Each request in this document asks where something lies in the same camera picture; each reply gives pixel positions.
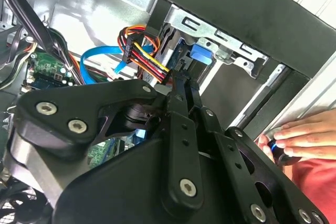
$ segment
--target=screw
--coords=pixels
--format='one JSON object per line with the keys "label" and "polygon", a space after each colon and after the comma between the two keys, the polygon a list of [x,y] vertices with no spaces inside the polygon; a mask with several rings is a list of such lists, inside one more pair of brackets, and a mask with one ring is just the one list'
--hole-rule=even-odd
{"label": "screw", "polygon": [[40,102],[36,105],[36,110],[43,115],[53,115],[57,112],[57,107],[51,102]]}
{"label": "screw", "polygon": [[312,212],[312,214],[319,224],[324,224],[322,218],[316,212]]}
{"label": "screw", "polygon": [[311,219],[309,215],[306,213],[306,211],[299,209],[299,214],[306,223],[311,223]]}
{"label": "screw", "polygon": [[235,133],[237,134],[237,136],[240,136],[240,137],[243,136],[243,134],[239,130],[235,130]]}
{"label": "screw", "polygon": [[34,38],[32,36],[27,36],[26,37],[26,42],[33,43],[34,42]]}
{"label": "screw", "polygon": [[176,97],[176,99],[178,99],[179,101],[181,101],[181,102],[183,101],[182,96],[180,96],[179,94],[177,94],[175,97]]}
{"label": "screw", "polygon": [[196,186],[189,179],[183,178],[180,181],[181,191],[189,197],[194,197],[196,195]]}
{"label": "screw", "polygon": [[214,116],[214,113],[211,110],[206,110],[205,111],[209,116]]}
{"label": "screw", "polygon": [[148,93],[150,93],[150,92],[151,92],[151,89],[150,89],[150,88],[148,88],[148,87],[146,87],[146,86],[143,86],[143,87],[142,87],[142,89],[143,89],[144,91],[148,92]]}
{"label": "screw", "polygon": [[266,221],[266,215],[261,207],[259,207],[257,204],[251,205],[251,212],[254,215],[254,217],[257,218],[260,222]]}
{"label": "screw", "polygon": [[69,130],[77,134],[81,134],[85,132],[88,128],[85,122],[83,122],[82,120],[77,120],[77,119],[71,120],[68,123],[68,127],[69,127]]}

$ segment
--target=black wire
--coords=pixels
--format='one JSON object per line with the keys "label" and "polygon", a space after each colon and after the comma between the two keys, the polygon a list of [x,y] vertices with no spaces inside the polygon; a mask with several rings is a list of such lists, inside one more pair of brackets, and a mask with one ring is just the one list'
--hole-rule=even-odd
{"label": "black wire", "polygon": [[44,24],[41,22],[27,0],[5,0],[11,11],[33,36],[38,44],[48,53],[53,51],[54,42]]}
{"label": "black wire", "polygon": [[15,74],[19,71],[19,64],[20,64],[20,61],[28,54],[29,52],[26,52],[26,53],[23,53],[23,54],[20,54],[16,57],[15,59],[15,62],[14,62],[14,66],[12,68],[12,71],[10,72],[10,74],[7,76],[7,78],[5,80],[3,80],[1,83],[0,83],[0,90],[5,87],[7,84],[9,84],[12,79],[15,77]]}
{"label": "black wire", "polygon": [[76,84],[84,84],[84,80],[80,72],[74,66],[74,62],[70,57],[68,46],[63,35],[59,31],[52,28],[50,29],[50,32],[54,39],[54,46],[56,49],[56,53],[54,54],[54,56],[59,59],[64,65],[70,68],[69,71],[72,73]]}
{"label": "black wire", "polygon": [[19,48],[20,39],[21,39],[23,30],[24,30],[23,26],[20,26],[14,35],[13,42],[11,45],[11,50],[9,52],[9,57],[7,60],[7,64],[11,63],[15,59],[15,56],[17,55],[17,50]]}

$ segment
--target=fingernail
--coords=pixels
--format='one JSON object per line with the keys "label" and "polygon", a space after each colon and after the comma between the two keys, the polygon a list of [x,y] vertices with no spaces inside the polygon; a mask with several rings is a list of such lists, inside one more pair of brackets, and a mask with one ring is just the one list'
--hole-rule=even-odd
{"label": "fingernail", "polygon": [[275,142],[275,144],[276,144],[277,147],[279,147],[279,148],[285,148],[285,147],[286,147],[286,143],[285,143],[285,141],[277,140],[277,141]]}
{"label": "fingernail", "polygon": [[283,135],[282,135],[282,132],[281,131],[279,131],[279,132],[277,132],[277,133],[274,133],[274,136],[273,136],[275,139],[278,139],[278,138],[282,138],[283,137]]}
{"label": "fingernail", "polygon": [[292,148],[285,148],[283,149],[283,152],[287,154],[288,156],[292,156],[294,153]]}
{"label": "fingernail", "polygon": [[269,147],[267,145],[265,145],[262,149],[265,153],[270,153],[269,151]]}
{"label": "fingernail", "polygon": [[261,136],[259,137],[259,140],[258,140],[258,141],[259,141],[260,144],[265,144],[265,141],[264,141],[264,140],[265,140],[265,137],[264,137],[263,135],[261,135]]}
{"label": "fingernail", "polygon": [[282,130],[286,130],[286,129],[289,129],[289,128],[290,128],[290,127],[289,127],[288,124],[284,124],[284,125],[281,127]]}

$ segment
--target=finger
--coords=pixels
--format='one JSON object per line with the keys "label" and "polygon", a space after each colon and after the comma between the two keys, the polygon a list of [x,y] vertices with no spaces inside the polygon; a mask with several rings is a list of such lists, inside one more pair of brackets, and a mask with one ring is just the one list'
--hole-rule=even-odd
{"label": "finger", "polygon": [[324,132],[297,136],[286,140],[277,140],[279,148],[285,147],[314,147],[314,146],[336,146],[336,132]]}
{"label": "finger", "polygon": [[335,114],[336,110],[330,110],[330,111],[324,111],[322,113],[316,114],[316,115],[312,115],[309,116],[307,118],[301,119],[301,120],[297,120],[294,122],[289,122],[286,123],[282,126],[283,129],[289,129],[298,125],[303,125],[303,124],[308,124],[308,123],[318,123],[318,122],[322,122],[326,119],[330,119],[330,115],[331,114]]}
{"label": "finger", "polygon": [[264,145],[262,148],[262,151],[268,156],[270,160],[272,160],[273,163],[275,163],[273,153],[270,147],[268,147],[267,145]]}
{"label": "finger", "polygon": [[292,157],[321,158],[336,160],[336,146],[286,147],[284,153]]}
{"label": "finger", "polygon": [[274,134],[276,140],[287,139],[296,136],[302,136],[312,133],[322,133],[336,130],[336,124],[333,122],[319,122],[298,125],[293,128],[281,130]]}
{"label": "finger", "polygon": [[258,139],[258,146],[261,148],[262,145],[265,145],[268,143],[268,138],[265,135],[260,135]]}
{"label": "finger", "polygon": [[303,124],[308,124],[308,123],[318,123],[318,122],[321,122],[321,121],[317,120],[317,119],[314,119],[314,118],[306,118],[306,119],[286,123],[281,128],[283,130],[286,130],[286,129],[293,128],[293,127],[298,126],[298,125],[303,125]]}

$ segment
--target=fan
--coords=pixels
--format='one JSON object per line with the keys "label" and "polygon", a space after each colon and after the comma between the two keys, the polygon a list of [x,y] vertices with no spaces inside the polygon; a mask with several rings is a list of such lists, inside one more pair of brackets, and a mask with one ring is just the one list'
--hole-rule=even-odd
{"label": "fan", "polygon": [[48,223],[52,213],[44,194],[12,178],[0,191],[0,206],[0,223],[7,224]]}

